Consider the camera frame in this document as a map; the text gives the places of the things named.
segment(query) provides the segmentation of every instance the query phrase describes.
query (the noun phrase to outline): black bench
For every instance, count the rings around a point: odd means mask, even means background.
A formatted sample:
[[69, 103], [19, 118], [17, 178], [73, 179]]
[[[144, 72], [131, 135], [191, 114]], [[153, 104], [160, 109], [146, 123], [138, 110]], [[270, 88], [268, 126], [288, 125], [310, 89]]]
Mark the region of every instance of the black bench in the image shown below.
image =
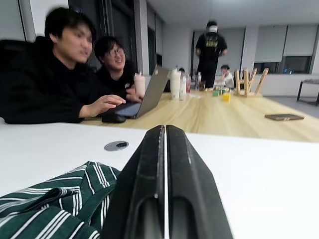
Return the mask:
[[310, 104], [310, 105], [319, 106], [319, 93], [318, 93], [318, 96], [317, 96], [317, 101], [306, 101], [306, 100], [301, 100], [300, 99], [300, 94], [301, 94], [301, 89], [303, 87], [303, 83], [312, 84], [312, 85], [319, 85], [319, 79], [309, 79], [309, 80], [301, 81], [300, 82], [298, 96], [297, 96], [297, 101], [306, 102], [307, 104]]

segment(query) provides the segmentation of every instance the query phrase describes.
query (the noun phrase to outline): black hoodie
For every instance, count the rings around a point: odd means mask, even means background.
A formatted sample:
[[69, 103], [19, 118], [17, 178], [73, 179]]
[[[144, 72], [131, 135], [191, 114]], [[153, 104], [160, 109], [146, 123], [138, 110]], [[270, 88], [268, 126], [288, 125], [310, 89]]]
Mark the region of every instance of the black hoodie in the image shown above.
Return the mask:
[[[37, 37], [0, 72], [0, 117], [6, 123], [78, 123], [84, 105], [110, 94], [116, 93], [101, 85], [89, 67], [77, 64], [69, 70], [50, 43]], [[116, 95], [125, 98], [126, 93]]]

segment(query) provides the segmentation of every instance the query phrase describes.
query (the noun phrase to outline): small box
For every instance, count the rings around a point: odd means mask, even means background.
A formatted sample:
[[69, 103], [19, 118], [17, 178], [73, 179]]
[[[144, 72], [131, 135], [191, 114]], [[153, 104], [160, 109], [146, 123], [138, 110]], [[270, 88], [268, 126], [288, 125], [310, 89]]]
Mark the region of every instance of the small box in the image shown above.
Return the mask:
[[223, 95], [223, 101], [225, 102], [229, 102], [230, 101], [230, 94], [229, 93], [226, 93]]
[[213, 96], [219, 96], [219, 91], [213, 91]]

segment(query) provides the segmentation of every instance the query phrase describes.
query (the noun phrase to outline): table leg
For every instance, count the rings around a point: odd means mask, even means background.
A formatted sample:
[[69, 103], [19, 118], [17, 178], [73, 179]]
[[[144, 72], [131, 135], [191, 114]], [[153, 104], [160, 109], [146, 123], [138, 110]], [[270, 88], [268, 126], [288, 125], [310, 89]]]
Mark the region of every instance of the table leg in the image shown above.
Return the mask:
[[300, 94], [301, 94], [301, 88], [303, 87], [303, 82], [300, 82], [300, 86], [299, 86], [299, 92], [298, 92], [298, 96], [297, 96], [297, 101], [299, 101], [300, 99]]

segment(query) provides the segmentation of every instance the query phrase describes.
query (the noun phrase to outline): laptop keyboard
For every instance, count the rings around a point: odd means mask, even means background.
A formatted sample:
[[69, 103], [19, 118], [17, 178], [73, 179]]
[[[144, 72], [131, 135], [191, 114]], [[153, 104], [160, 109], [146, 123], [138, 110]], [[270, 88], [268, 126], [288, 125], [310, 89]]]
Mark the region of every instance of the laptop keyboard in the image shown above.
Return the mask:
[[116, 114], [120, 116], [135, 116], [139, 112], [140, 107], [141, 104], [132, 104], [130, 106], [116, 111]]

